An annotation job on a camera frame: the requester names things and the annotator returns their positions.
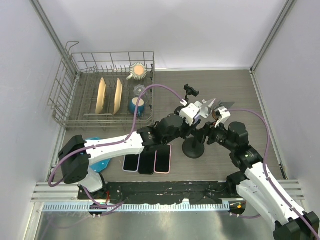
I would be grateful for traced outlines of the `black round-base phone stand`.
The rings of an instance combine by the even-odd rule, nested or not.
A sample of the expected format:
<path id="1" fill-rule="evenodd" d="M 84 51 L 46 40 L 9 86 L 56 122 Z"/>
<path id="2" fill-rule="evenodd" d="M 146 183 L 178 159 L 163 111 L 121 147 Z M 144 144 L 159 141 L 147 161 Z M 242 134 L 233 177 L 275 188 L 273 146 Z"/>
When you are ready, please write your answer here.
<path id="1" fill-rule="evenodd" d="M 198 159 L 204 154 L 205 146 L 192 136 L 183 142 L 182 151 L 188 158 Z"/>

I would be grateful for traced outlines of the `black gooseneck phone stand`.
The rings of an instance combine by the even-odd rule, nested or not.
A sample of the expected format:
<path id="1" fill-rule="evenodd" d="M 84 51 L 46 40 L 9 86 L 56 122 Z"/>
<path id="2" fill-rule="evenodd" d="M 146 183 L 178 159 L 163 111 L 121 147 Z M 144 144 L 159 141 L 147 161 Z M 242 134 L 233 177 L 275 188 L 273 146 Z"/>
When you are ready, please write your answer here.
<path id="1" fill-rule="evenodd" d="M 179 115 L 181 110 L 189 105 L 189 98 L 188 96 L 197 97 L 199 95 L 199 91 L 195 90 L 193 87 L 189 86 L 189 84 L 185 84 L 183 89 L 185 90 L 186 94 L 184 100 L 182 101 L 181 106 L 177 107 L 174 111 L 175 115 Z"/>

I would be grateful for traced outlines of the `wooden base phone stand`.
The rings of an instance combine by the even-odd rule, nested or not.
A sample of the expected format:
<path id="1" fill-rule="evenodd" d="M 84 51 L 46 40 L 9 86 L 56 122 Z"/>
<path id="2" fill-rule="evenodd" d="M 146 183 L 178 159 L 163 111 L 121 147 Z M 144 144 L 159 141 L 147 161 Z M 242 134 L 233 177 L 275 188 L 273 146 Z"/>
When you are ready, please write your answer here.
<path id="1" fill-rule="evenodd" d="M 228 112 L 228 109 L 230 109 L 234 104 L 234 101 L 218 102 L 212 111 L 212 117 L 217 121 L 217 124 L 224 124 L 229 119 L 231 114 Z"/>

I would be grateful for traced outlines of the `blue ceramic mug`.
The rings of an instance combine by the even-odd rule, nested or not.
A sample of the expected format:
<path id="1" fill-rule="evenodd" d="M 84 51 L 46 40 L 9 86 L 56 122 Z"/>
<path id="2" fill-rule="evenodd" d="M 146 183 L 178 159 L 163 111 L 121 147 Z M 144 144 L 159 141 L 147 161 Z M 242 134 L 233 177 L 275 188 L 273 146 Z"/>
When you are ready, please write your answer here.
<path id="1" fill-rule="evenodd" d="M 131 114 L 134 114 L 135 113 L 135 109 L 137 107 L 137 113 L 136 113 L 136 116 L 137 117 L 141 117 L 142 114 L 144 113 L 145 111 L 145 102 L 143 99 L 140 99 L 138 101 L 138 97 L 134 97 L 132 98 L 129 103 L 128 103 L 128 111 L 131 113 Z"/>

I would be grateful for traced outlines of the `black phone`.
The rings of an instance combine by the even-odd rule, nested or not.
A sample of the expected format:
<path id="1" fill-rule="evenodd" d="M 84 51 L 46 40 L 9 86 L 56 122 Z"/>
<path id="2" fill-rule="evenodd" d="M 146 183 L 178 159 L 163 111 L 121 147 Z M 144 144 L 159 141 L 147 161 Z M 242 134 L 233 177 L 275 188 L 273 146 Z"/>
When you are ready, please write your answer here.
<path id="1" fill-rule="evenodd" d="M 141 153 L 138 173 L 142 175 L 152 175 L 154 173 L 155 159 L 155 151 L 146 151 Z"/>

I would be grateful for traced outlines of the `right yellow plate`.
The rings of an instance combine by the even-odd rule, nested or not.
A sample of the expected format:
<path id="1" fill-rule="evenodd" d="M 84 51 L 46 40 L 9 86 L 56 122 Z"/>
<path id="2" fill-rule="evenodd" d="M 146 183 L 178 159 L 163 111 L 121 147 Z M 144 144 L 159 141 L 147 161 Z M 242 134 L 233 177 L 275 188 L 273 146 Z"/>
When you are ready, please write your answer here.
<path id="1" fill-rule="evenodd" d="M 116 90 L 115 90 L 115 96 L 114 96 L 113 115 L 116 115 L 117 112 L 120 110 L 121 100 L 122 100 L 122 92 L 123 92 L 123 84 L 122 84 L 121 80 L 119 78 L 117 78 Z"/>

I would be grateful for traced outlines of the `pink phone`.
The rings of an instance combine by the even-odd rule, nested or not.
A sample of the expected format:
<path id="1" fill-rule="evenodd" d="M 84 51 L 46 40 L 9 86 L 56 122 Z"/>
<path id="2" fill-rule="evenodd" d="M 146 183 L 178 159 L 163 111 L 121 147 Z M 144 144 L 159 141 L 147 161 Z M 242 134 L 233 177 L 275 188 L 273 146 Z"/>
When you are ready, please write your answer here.
<path id="1" fill-rule="evenodd" d="M 154 172 L 157 174 L 168 174 L 171 170 L 172 147 L 167 144 L 156 150 Z"/>

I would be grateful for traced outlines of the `white folding phone stand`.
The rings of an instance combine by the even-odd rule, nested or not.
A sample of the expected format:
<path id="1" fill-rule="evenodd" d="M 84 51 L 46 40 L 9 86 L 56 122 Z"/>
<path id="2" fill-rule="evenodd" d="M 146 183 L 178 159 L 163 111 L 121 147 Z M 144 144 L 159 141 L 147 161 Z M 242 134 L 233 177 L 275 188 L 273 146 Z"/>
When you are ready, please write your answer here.
<path id="1" fill-rule="evenodd" d="M 202 118 L 208 118 L 213 112 L 213 106 L 216 99 L 210 99 L 209 101 L 203 100 L 202 102 L 196 101 L 194 105 L 199 109 L 198 115 Z"/>

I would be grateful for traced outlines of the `yellow plate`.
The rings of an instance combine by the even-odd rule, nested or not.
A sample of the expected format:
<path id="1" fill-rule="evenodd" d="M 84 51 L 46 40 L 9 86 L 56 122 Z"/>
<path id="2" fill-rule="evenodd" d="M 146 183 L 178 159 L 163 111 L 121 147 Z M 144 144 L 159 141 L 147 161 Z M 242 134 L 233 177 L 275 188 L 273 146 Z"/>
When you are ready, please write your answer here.
<path id="1" fill-rule="evenodd" d="M 97 93 L 97 102 L 95 107 L 95 113 L 100 114 L 103 111 L 104 104 L 105 104 L 105 96 L 106 96 L 106 82 L 105 79 L 102 77 L 99 82 L 98 86 L 98 93 Z"/>
<path id="2" fill-rule="evenodd" d="M 123 84 L 122 84 L 121 80 L 119 78 L 117 78 L 116 90 L 115 90 L 115 96 L 114 96 L 113 115 L 116 115 L 117 112 L 120 110 L 121 100 L 122 100 L 122 92 L 123 92 Z"/>

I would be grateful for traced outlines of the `blue polka dot plate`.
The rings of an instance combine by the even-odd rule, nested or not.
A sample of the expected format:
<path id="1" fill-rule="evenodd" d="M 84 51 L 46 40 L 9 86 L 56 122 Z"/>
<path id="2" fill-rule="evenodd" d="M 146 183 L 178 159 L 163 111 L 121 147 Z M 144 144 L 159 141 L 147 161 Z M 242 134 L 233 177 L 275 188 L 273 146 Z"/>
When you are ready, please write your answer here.
<path id="1" fill-rule="evenodd" d="M 86 138 L 86 141 L 99 141 L 101 140 L 101 138 L 99 137 L 90 137 L 90 138 Z M 101 171 L 103 171 L 104 169 L 106 169 L 108 167 L 108 164 L 110 163 L 111 159 L 104 159 L 101 160 L 99 162 L 96 162 L 92 165 L 90 165 L 90 168 L 95 171 L 96 173 L 100 173 Z"/>

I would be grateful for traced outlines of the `clear glass cup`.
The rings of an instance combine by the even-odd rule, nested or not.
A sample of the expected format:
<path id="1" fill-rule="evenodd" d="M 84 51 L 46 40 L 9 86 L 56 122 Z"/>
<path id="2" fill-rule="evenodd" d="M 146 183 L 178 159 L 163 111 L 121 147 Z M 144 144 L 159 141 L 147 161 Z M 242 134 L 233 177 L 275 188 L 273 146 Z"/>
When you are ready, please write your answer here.
<path id="1" fill-rule="evenodd" d="M 135 97 L 139 97 L 141 93 L 146 89 L 146 87 L 142 84 L 138 84 L 134 87 L 133 93 Z M 152 99 L 150 90 L 145 91 L 141 97 L 145 103 L 149 102 Z"/>

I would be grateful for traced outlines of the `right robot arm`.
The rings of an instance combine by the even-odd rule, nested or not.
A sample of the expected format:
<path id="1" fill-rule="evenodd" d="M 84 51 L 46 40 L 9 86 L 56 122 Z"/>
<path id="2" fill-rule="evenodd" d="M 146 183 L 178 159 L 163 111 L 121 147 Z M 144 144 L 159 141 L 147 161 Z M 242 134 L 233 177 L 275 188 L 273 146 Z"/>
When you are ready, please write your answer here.
<path id="1" fill-rule="evenodd" d="M 249 143 L 246 126 L 232 122 L 224 125 L 207 123 L 193 136 L 208 145 L 218 143 L 230 151 L 232 163 L 239 171 L 227 177 L 226 193 L 241 196 L 270 225 L 276 240 L 318 240 L 320 219 L 306 212 L 274 178 L 266 160 Z"/>

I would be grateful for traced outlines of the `lavender case phone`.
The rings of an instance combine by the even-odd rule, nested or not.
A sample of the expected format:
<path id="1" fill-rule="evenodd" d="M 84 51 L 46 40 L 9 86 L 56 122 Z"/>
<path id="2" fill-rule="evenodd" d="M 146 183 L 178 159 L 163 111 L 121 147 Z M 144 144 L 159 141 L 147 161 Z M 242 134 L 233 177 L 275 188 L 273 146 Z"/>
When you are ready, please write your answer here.
<path id="1" fill-rule="evenodd" d="M 137 172 L 140 163 L 139 154 L 128 154 L 124 156 L 122 170 L 124 172 Z"/>

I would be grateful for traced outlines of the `left yellow plate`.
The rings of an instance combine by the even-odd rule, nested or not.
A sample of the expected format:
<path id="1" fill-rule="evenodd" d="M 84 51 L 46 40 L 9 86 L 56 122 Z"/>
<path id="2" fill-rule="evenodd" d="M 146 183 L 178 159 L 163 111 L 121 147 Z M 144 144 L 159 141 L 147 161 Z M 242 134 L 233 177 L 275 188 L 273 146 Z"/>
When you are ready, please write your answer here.
<path id="1" fill-rule="evenodd" d="M 102 77 L 99 82 L 98 86 L 98 93 L 97 93 L 97 102 L 95 107 L 95 113 L 100 114 L 103 111 L 104 104 L 105 104 L 105 96 L 106 96 L 106 82 L 105 79 Z"/>

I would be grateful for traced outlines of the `cream ribbed mug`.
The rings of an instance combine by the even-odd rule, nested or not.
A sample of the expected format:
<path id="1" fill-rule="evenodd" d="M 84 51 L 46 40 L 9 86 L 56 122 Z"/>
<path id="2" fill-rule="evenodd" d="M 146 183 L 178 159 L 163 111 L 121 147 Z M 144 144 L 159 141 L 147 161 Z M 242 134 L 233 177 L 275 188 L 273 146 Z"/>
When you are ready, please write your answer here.
<path id="1" fill-rule="evenodd" d="M 130 66 L 129 76 L 126 78 L 127 80 L 136 80 L 140 81 L 147 76 L 147 68 L 144 64 L 136 62 Z"/>

